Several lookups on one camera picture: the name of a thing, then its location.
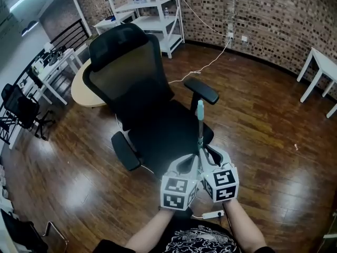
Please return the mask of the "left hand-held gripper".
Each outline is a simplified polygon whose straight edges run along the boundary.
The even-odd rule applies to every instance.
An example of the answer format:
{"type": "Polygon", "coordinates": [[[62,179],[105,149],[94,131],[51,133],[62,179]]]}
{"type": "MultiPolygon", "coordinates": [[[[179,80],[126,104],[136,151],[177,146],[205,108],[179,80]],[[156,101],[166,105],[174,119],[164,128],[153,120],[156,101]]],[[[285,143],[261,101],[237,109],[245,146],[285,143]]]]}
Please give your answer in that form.
{"type": "Polygon", "coordinates": [[[199,157],[192,155],[191,168],[186,176],[186,157],[174,160],[162,176],[160,205],[162,208],[186,210],[196,197],[201,181],[198,176],[199,157]]]}

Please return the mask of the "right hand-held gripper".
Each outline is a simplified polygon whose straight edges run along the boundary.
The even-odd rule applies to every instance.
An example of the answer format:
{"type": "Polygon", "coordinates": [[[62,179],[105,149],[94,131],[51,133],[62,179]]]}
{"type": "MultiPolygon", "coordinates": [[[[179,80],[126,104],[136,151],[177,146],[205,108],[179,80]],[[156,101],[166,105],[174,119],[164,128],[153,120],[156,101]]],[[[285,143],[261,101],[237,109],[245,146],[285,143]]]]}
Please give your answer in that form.
{"type": "Polygon", "coordinates": [[[229,154],[214,145],[210,145],[210,155],[214,163],[223,170],[211,172],[209,154],[204,148],[199,149],[203,186],[213,202],[222,202],[237,198],[239,177],[236,167],[232,167],[229,154]]]}

